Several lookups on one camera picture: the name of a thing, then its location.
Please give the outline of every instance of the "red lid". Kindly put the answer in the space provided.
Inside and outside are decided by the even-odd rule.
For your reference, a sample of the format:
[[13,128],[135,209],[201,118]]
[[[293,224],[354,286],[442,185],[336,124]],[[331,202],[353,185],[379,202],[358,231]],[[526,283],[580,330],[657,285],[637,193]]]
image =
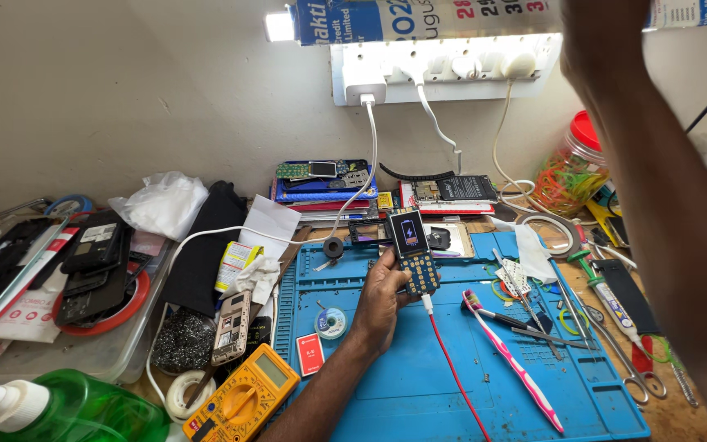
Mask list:
[[594,149],[597,152],[602,152],[602,146],[599,145],[599,137],[596,136],[594,125],[591,124],[591,118],[588,117],[588,111],[580,111],[572,119],[572,124],[569,125],[577,140],[585,146]]

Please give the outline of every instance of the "stack of books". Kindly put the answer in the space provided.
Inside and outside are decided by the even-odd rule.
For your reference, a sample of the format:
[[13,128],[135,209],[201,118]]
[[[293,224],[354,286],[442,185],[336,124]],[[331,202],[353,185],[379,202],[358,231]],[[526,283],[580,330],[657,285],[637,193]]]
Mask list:
[[[319,182],[324,179],[326,178],[312,178]],[[317,228],[334,225],[342,206],[358,192],[358,189],[334,190],[323,186],[316,186],[316,189],[308,189],[308,186],[291,188],[286,186],[286,181],[288,180],[277,177],[273,179],[270,188],[272,201],[300,212],[301,225],[309,224]],[[342,212],[339,225],[347,226],[351,219],[375,218],[378,218],[378,186],[373,178],[368,189]]]

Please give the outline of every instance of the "syringe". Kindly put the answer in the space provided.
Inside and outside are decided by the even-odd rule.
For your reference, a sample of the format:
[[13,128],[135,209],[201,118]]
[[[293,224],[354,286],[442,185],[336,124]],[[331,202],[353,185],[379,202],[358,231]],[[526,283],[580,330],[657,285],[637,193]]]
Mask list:
[[566,260],[570,263],[576,261],[583,267],[585,273],[588,274],[588,286],[594,289],[596,296],[598,296],[599,300],[602,301],[605,310],[610,313],[610,316],[613,318],[618,328],[621,329],[621,332],[623,332],[623,334],[625,334],[630,341],[634,342],[639,349],[645,351],[645,348],[643,348],[643,343],[640,341],[640,336],[637,334],[637,328],[635,327],[634,322],[632,322],[632,319],[624,310],[624,307],[620,302],[618,302],[618,299],[616,299],[613,291],[610,290],[610,287],[607,286],[604,278],[601,276],[596,276],[593,269],[587,262],[585,262],[585,256],[589,253],[591,252],[588,250],[580,251],[569,258],[566,258]]

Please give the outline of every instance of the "white plastic bag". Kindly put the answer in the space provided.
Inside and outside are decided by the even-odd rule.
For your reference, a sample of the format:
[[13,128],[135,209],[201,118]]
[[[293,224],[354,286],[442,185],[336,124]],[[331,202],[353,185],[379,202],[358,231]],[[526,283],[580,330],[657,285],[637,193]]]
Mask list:
[[146,187],[130,199],[118,196],[108,200],[111,208],[132,227],[162,235],[174,241],[187,236],[198,211],[209,196],[199,178],[180,171],[154,174],[144,178]]

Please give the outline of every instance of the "hand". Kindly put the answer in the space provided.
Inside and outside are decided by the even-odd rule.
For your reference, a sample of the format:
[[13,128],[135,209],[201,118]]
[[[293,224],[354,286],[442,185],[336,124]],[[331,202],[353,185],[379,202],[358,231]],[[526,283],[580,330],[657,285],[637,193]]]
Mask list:
[[367,345],[375,356],[389,349],[398,321],[398,310],[421,299],[398,293],[411,278],[410,270],[400,271],[399,268],[397,256],[389,248],[367,272],[356,316],[353,317],[350,334],[362,345]]
[[643,25],[650,0],[565,0],[561,70],[576,89],[609,75],[645,70]]

